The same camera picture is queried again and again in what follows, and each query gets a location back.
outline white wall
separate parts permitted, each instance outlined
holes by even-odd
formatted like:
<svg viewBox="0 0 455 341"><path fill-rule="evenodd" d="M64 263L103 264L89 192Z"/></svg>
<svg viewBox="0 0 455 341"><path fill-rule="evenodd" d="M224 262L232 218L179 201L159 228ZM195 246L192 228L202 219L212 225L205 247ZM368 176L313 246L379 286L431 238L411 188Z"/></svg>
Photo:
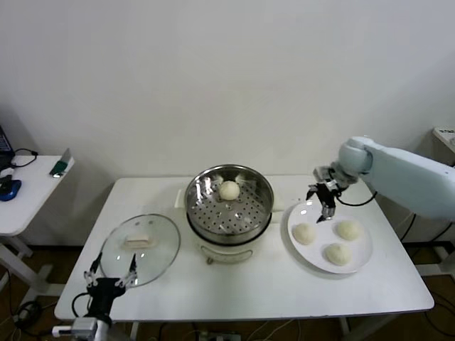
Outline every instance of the white wall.
<svg viewBox="0 0 455 341"><path fill-rule="evenodd" d="M452 0L0 0L0 123L16 147L77 159L27 240L82 244L122 176L310 173L359 134L434 143L433 126L455 125L453 13Z"/></svg>

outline cable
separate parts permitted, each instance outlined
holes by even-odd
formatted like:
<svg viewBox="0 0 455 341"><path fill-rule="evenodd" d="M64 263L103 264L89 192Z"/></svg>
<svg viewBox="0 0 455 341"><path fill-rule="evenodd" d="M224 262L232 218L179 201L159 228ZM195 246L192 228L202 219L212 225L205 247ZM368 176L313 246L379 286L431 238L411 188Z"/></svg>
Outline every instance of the cable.
<svg viewBox="0 0 455 341"><path fill-rule="evenodd" d="M430 240L430 242L434 242L436 239L440 238L440 236L443 235L444 233L446 233L452 225L453 225L453 222L451 222L449 225L447 225L447 227L444 230L442 230L441 233L439 233L437 236L435 236L435 238Z"/></svg>
<svg viewBox="0 0 455 341"><path fill-rule="evenodd" d="M52 328L48 330L41 330L37 333L29 332L27 328L31 327L36 323L37 320L39 320L45 308L52 307L55 304L57 303L54 302L46 305L45 307L41 307L41 304L37 301L29 301L24 303L18 308L15 316L13 317L14 325L21 331L21 334L23 332L28 336L37 337L38 339L42 336L51 335ZM24 319L21 319L20 316L22 315L23 311L26 311L28 314L26 314L26 317Z"/></svg>
<svg viewBox="0 0 455 341"><path fill-rule="evenodd" d="M161 341L161 334L163 332L163 328L165 325L167 325L168 323L165 322L165 323L162 323L160 326L159 326L159 331L158 331L158 341Z"/></svg>
<svg viewBox="0 0 455 341"><path fill-rule="evenodd" d="M13 331L13 334L11 334L11 341L14 341L14 335L16 334L16 332L19 331L19 337L17 339L17 341L19 341L22 337L22 331L19 329L19 328L16 328L14 331Z"/></svg>
<svg viewBox="0 0 455 341"><path fill-rule="evenodd" d="M191 325L193 326L193 330L197 330L198 329L198 327L196 326L196 324L194 322L192 322ZM196 333L194 335L194 341L198 341L198 333Z"/></svg>
<svg viewBox="0 0 455 341"><path fill-rule="evenodd" d="M254 334L256 334L256 332L259 332L259 331L260 331L263 327L265 327L266 324L269 323L269 322L270 322L270 321L267 321L267 322L263 323L259 328L257 328L256 330L254 330L254 331L250 334L250 336L247 338L247 341L250 341L251 338L252 338L252 336L253 336Z"/></svg>
<svg viewBox="0 0 455 341"><path fill-rule="evenodd" d="M7 323L10 319L11 319L11 316L9 316L9 317L5 318L3 321L1 321L0 327L1 327L2 325L4 325L5 323Z"/></svg>
<svg viewBox="0 0 455 341"><path fill-rule="evenodd" d="M448 303L454 310L455 310L455 305L449 301L447 298L443 297L443 295L439 294L439 293L435 293L434 291L429 291L433 296L436 296L440 299L442 299L444 302ZM452 311L449 307L447 307L446 305L444 304L441 304L441 303L438 303L438 302L435 302L434 303L434 306L439 306L439 307L442 307L444 309L446 309L449 313L451 313L453 316L455 316L455 312ZM428 314L429 311L425 311L424 312L424 316L425 318L427 319L428 323L437 331L437 332L440 332L442 335L445 335L447 337L455 337L455 334L451 334L451 333L448 333L448 332L444 332L442 329L438 328L434 322L429 318L429 314Z"/></svg>
<svg viewBox="0 0 455 341"><path fill-rule="evenodd" d="M38 157L38 152L37 151L32 151L31 149L27 149L27 148L19 148L19 149L16 149L14 151L14 153L17 153L18 151L28 151L33 157L33 160L27 162L27 163L24 163L23 165L16 165L15 163L11 163L12 167L13 168L22 168L22 167L25 167L25 166L28 166L29 164L31 164L32 162L36 161L37 157Z"/></svg>
<svg viewBox="0 0 455 341"><path fill-rule="evenodd" d="M90 309L90 304L92 304L92 296L90 296L87 300L87 311Z"/></svg>
<svg viewBox="0 0 455 341"><path fill-rule="evenodd" d="M442 307L444 309L446 309L447 311L449 311L452 315L455 316L455 313L450 310L449 308L447 308L444 304L441 304L441 303L435 303L434 306L439 306L439 307ZM442 335L445 335L445 336L448 336L448 337L455 337L455 334L451 334L451 333L448 333L448 332L444 332L442 329L438 328L434 322L429 318L428 316L428 312L426 311L424 313L425 315L425 318L427 319L428 323L437 331L437 332L440 332Z"/></svg>
<svg viewBox="0 0 455 341"><path fill-rule="evenodd" d="M408 214L408 215L407 215L399 224L397 224L397 227L396 227L395 229L398 229L398 227L400 227L401 225L403 225L403 224L406 222L406 220L408 220L413 214L414 214L414 213L409 212L409 214Z"/></svg>
<svg viewBox="0 0 455 341"><path fill-rule="evenodd" d="M77 294L74 298L73 298L73 301L71 302L71 310L73 311L73 314L76 318L79 317L79 315L77 314L76 312L76 308L74 306L74 304L76 303L76 300L79 298L79 297L83 297L83 296L86 296L88 295L89 293L85 292L85 293L79 293Z"/></svg>
<svg viewBox="0 0 455 341"><path fill-rule="evenodd" d="M413 253L411 256L409 256L411 259L413 259L419 252L420 250L422 250L422 248L418 248L417 251L415 253Z"/></svg>
<svg viewBox="0 0 455 341"><path fill-rule="evenodd" d="M297 334L297 341L300 341L300 337L301 337L300 320L297 320L297 325L299 326L299 334Z"/></svg>
<svg viewBox="0 0 455 341"><path fill-rule="evenodd" d="M410 223L409 226L407 227L405 234L403 234L403 237L400 238L400 241L401 241L401 242L405 239L405 237L407 236L407 234L408 234L409 231L411 230L411 227L412 227L412 225L414 224L414 221L415 221L416 216L417 216L417 215L414 213L414 215L412 216L411 223Z"/></svg>
<svg viewBox="0 0 455 341"><path fill-rule="evenodd" d="M13 296L13 289L11 289L11 273L9 272L9 269L6 270L6 273L8 274L8 288L9 288L9 313L11 316L14 315L13 312L13 303L11 302L12 296Z"/></svg>
<svg viewBox="0 0 455 341"><path fill-rule="evenodd" d="M3 339L3 341L7 341L9 339L9 337L14 333L14 330L9 332L9 334Z"/></svg>
<svg viewBox="0 0 455 341"><path fill-rule="evenodd" d="M47 309L47 308L50 308L50 307L53 307L54 305L57 305L57 303L58 303L58 301L54 302L54 303L51 303L51 304L48 304L48 305L45 305L45 306L43 306L43 310Z"/></svg>
<svg viewBox="0 0 455 341"><path fill-rule="evenodd" d="M267 336L265 338L265 340L268 340L269 338L271 338L273 336L274 333L276 333L278 330L282 329L283 327L286 327L289 323L291 323L292 321L294 320L289 320L287 321L286 323L283 323L282 325L280 325L279 327L273 329L273 331L269 334L269 336Z"/></svg>
<svg viewBox="0 0 455 341"><path fill-rule="evenodd" d="M182 337L182 341L185 341L185 339L186 339L189 335L193 334L194 332L199 332L199 330L196 330L196 329L195 329L195 330L192 330L192 331L190 331L190 332L187 332L187 333Z"/></svg>
<svg viewBox="0 0 455 341"><path fill-rule="evenodd" d="M359 207L359 206L364 206L364 205L367 205L369 202L373 201L373 199L376 197L376 195L378 195L378 192L374 192L372 197L370 199L368 199L367 201L365 202L362 202L361 204L349 204L347 202L344 202L340 199L340 195L337 195L335 196L335 198L343 205L346 205L346 206L351 206L351 207Z"/></svg>

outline black cable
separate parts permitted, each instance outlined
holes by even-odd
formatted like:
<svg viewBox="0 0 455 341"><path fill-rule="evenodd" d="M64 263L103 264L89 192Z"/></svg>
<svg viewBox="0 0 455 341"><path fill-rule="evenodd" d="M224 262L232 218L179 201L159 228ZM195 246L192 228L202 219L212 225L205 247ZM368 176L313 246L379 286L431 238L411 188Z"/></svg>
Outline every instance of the black cable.
<svg viewBox="0 0 455 341"><path fill-rule="evenodd" d="M300 326L300 320L296 320L296 321L297 321L297 327L299 327L299 333L297 334L297 341L300 341L302 327Z"/></svg>
<svg viewBox="0 0 455 341"><path fill-rule="evenodd" d="M159 331L158 331L158 341L161 341L161 334L163 332L163 328L165 325L167 325L168 323L165 322L165 323L162 323L160 326L159 326Z"/></svg>
<svg viewBox="0 0 455 341"><path fill-rule="evenodd" d="M410 223L409 226L407 227L407 230L406 230L405 234L403 234L403 237L400 238L400 241L401 241L401 242L405 239L405 237L407 236L407 234L408 234L409 231L411 230L411 227L412 227L412 225L414 224L414 221L415 221L416 216L417 216L417 215L414 213L414 215L412 216L411 223Z"/></svg>
<svg viewBox="0 0 455 341"><path fill-rule="evenodd" d="M9 312L11 314L11 318L13 319L14 326L18 328L20 331L24 332L28 336L31 337L37 337L40 338L42 336L46 336L49 334L52 334L52 329L50 330L41 330L38 333L32 333L27 331L26 328L31 327L36 323L36 321L41 317L41 314L43 313L45 308L49 308L52 305L47 305L45 308L41 306L41 304L38 301L29 301L25 302L23 305L19 306L17 308L16 312L13 310L13 304L12 304L12 296L13 296L13 291L11 287L11 273L9 270L6 270L6 273L8 274L8 287L9 287ZM24 319L21 319L21 314L23 311L27 312L27 315Z"/></svg>
<svg viewBox="0 0 455 341"><path fill-rule="evenodd" d="M13 312L13 303L12 303L13 291L11 289L11 273L9 272L8 269L6 270L6 273L8 274L8 287L9 287L9 313L11 314L11 316L13 316L14 312Z"/></svg>
<svg viewBox="0 0 455 341"><path fill-rule="evenodd" d="M194 330L194 341L198 341L199 340L198 328L194 322L192 322L191 325L193 326L193 330Z"/></svg>
<svg viewBox="0 0 455 341"><path fill-rule="evenodd" d="M447 311L449 311L453 316L455 316L455 313L450 310L450 308L447 308L444 304L441 304L441 303L435 303L434 306L439 306L439 307L442 307L444 309L446 309ZM437 332L440 332L442 335L444 336L448 336L448 337L455 337L455 334L450 334L448 332L444 332L442 329L438 328L434 323L433 321L429 318L429 314L428 312L426 311L424 313L425 315L425 318L427 319L428 323L437 331Z"/></svg>
<svg viewBox="0 0 455 341"><path fill-rule="evenodd" d="M378 195L378 192L374 192L374 193L373 193L373 196L372 196L370 199L368 199L368 200L365 201L365 202L362 202L361 204L350 204L350 203L348 203L348 202L344 202L344 201L342 201L342 200L340 199L340 196L341 196L341 195L337 195L337 196L335 196L335 198L336 198L341 204L343 204L343 205L351 206L351 207L359 207L359 206L367 205L369 202L373 201L373 199L376 197L376 195Z"/></svg>
<svg viewBox="0 0 455 341"><path fill-rule="evenodd" d="M422 250L422 248L418 248L415 253L413 253L411 256L409 256L411 259L413 259L419 252Z"/></svg>
<svg viewBox="0 0 455 341"><path fill-rule="evenodd" d="M85 292L85 293L79 293L77 294L74 298L73 298L73 301L71 302L71 310L73 311L73 314L76 318L79 317L79 315L77 314L76 312L76 308L74 306L74 304L76 303L76 300L79 298L79 297L83 297L83 296L86 296L88 295L89 293Z"/></svg>
<svg viewBox="0 0 455 341"><path fill-rule="evenodd" d="M18 151L28 151L32 156L34 156L34 158L33 158L33 160L31 160L31 161L29 161L27 163L24 163L23 165L16 165L15 163L11 163L11 166L13 168L22 168L22 167L28 166L29 164L34 162L37 159L37 157L38 157L38 152L37 151L32 151L31 149L19 148L19 149L16 149L14 151L14 153L17 153Z"/></svg>
<svg viewBox="0 0 455 341"><path fill-rule="evenodd" d="M435 293L434 291L429 291L434 297L438 297L440 299L442 299L444 302L448 303L450 307L452 307L454 310L455 310L455 305L449 301L447 298L443 297L443 295L439 294L439 293ZM455 316L455 312L452 311L449 307L447 307L446 305L442 304L442 303L439 303L439 302L435 302L434 303L434 306L439 306L439 307L442 307L444 309L446 309L448 312L450 312L453 316ZM425 318L427 319L428 323L437 331L437 332L440 332L442 335L445 335L447 337L455 337L455 334L451 334L451 333L448 333L448 332L444 332L442 329L438 328L434 322L429 318L429 314L428 314L428 311L425 311L424 312L424 316Z"/></svg>
<svg viewBox="0 0 455 341"><path fill-rule="evenodd" d="M443 235L444 233L446 233L446 232L450 229L450 227L451 227L452 225L453 225L453 222L451 222L449 225L447 225L447 227L446 227L444 230L442 230L441 233L439 233L437 236L435 236L435 238L433 238L432 240L430 240L430 242L434 242L434 241L435 241L436 239L438 239L441 235Z"/></svg>
<svg viewBox="0 0 455 341"><path fill-rule="evenodd" d="M12 336L13 333L14 333L14 330L12 330L12 331L8 334L8 336L6 336L6 337L3 339L3 341L9 340L10 336Z"/></svg>
<svg viewBox="0 0 455 341"><path fill-rule="evenodd" d="M87 311L90 309L90 304L92 303L92 296L90 296L87 300Z"/></svg>

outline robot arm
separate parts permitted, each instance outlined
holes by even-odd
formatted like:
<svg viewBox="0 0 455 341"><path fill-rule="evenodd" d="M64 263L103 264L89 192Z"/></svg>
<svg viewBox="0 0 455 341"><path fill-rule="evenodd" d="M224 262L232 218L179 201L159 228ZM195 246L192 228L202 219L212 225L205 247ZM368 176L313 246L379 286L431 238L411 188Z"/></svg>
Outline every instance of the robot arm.
<svg viewBox="0 0 455 341"><path fill-rule="evenodd" d="M122 278L100 277L97 270L101 257L102 253L93 261L90 270L84 271L87 292L92 298L87 315L82 318L77 317L72 325L54 327L53 337L71 336L77 340L87 341L131 341L126 335L111 328L112 321L109 314L115 298L125 294L136 281L136 255L133 256L127 275Z"/></svg>
<svg viewBox="0 0 455 341"><path fill-rule="evenodd" d="M338 160L314 171L316 193L323 205L319 221L331 219L334 197L361 178L380 194L429 219L455 220L455 169L408 151L388 148L365 137L341 147Z"/></svg>

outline metal rim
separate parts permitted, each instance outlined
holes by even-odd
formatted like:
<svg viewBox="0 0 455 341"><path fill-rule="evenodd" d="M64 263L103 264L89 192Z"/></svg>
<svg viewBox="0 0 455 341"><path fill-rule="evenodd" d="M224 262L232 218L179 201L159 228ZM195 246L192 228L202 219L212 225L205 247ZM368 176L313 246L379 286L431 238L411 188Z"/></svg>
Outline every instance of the metal rim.
<svg viewBox="0 0 455 341"><path fill-rule="evenodd" d="M234 241L234 242L230 242L229 241L229 238L232 238L232 240L235 240L235 237L231 237L229 234L226 234L225 237L227 238L226 242L222 242L220 240L216 241L214 239L217 239L217 236L220 236L222 234L217 234L217 233L214 233L213 231L210 231L210 228L209 229L205 229L204 231L204 235L202 236L202 233L197 231L200 227L198 226L197 222L194 222L193 219L189 216L190 214L190 210L189 210L189 207L188 205L190 204L188 202L188 198L191 196L191 191L193 190L193 187L195 186L195 184L200 181L200 180L203 180L204 177L210 177L209 174L211 173L217 173L217 171L224 171L225 169L229 170L229 171L235 171L236 169L239 170L240 172L243 171L243 172L246 172L246 173L249 173L251 176L253 177L256 177L259 179L260 183L262 184L263 186L263 189L264 191L267 192L267 195L268 195L268 200L269 200L269 214L266 215L264 218L264 221L265 223L262 225L262 226L259 226L258 229L260 230L259 233L257 234L254 234L252 233L253 231L255 231L255 229L249 229L245 232L242 232L242 233L237 233L235 236L239 237L239 236L244 236L244 240L242 241ZM223 165L219 165L219 166L213 166L209 169L206 169L204 171L202 171L201 173L199 173L197 176L195 176L191 181L190 183L188 184L187 188L186 188L186 191L185 191L185 208L186 208L186 213L187 213L187 220L188 220L188 223L190 224L191 226L191 229L199 236L199 237L202 237L202 239L204 239L205 241L207 242L210 242L212 244L217 244L219 246L238 246L238 245L242 245L242 244L246 244L248 242L251 242L252 240L256 239L258 236L260 236L263 231L265 231L268 226L269 226L269 222L271 220L271 217L272 217L272 207L273 207L273 202L274 202L274 193L273 193L273 189L272 189L272 186L270 185L269 181L261 174L259 173L258 171L252 169L252 168L249 168L247 166L241 166L241 165L235 165L235 164L223 164Z"/></svg>
<svg viewBox="0 0 455 341"><path fill-rule="evenodd" d="M153 277L150 281L146 282L146 283L142 283L142 284L137 284L137 285L134 285L132 286L132 288L137 288L139 286L145 286L146 284L149 284L153 281L155 281L156 279L158 279L162 274L164 274L168 269L169 267L171 267L171 265L174 263L174 261L176 260L177 258L177 255L178 255L178 252L180 251L180 246L181 246L181 235L180 235L180 231L178 230L178 226L176 225L175 222L173 222L170 218L168 218L167 216L165 215L159 215L158 213L150 213L150 214L147 214L147 215L136 215L134 217L131 217L123 222L120 223L119 226L115 227L110 233L109 235L105 238L105 241L102 243L102 246L101 246L101 250L100 252L102 252L103 248L105 247L105 244L107 242L107 240L112 236L112 234L117 231L120 227L122 227L122 225L125 223L125 222L128 222L130 220L133 220L133 219L136 219L136 218L139 218L139 217L149 217L149 216L155 216L155 217L161 217L161 218L164 218L166 220L168 220L175 228L176 228L176 231L177 231L177 236L178 236L178 246L177 246L177 250L176 250L176 254L174 255L174 257L172 258L172 260L169 262L169 264L164 268L164 270L162 272L160 272L158 275L156 275L155 277ZM105 270L102 268L102 262L100 262L100 269L101 269L101 272L103 274L103 276L106 276L106 273L105 273Z"/></svg>

